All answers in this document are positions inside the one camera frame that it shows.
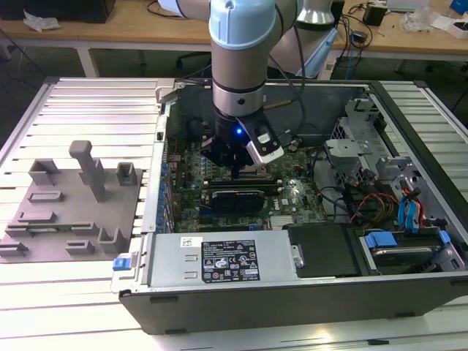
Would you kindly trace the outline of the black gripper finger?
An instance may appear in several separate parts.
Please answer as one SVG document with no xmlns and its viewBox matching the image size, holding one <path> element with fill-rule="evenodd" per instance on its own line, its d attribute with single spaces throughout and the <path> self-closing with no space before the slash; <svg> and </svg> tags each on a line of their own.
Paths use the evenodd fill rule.
<svg viewBox="0 0 468 351">
<path fill-rule="evenodd" d="M 254 163 L 246 146 L 241 144 L 235 153 L 235 175 L 239 176 L 240 172 L 246 167 L 253 167 L 254 169 L 257 169 L 258 165 Z"/>
<path fill-rule="evenodd" d="M 219 167 L 230 171 L 231 179 L 237 179 L 240 173 L 240 161 L 237 151 L 220 138 L 214 136 L 201 143 L 201 154 Z"/>
</svg>

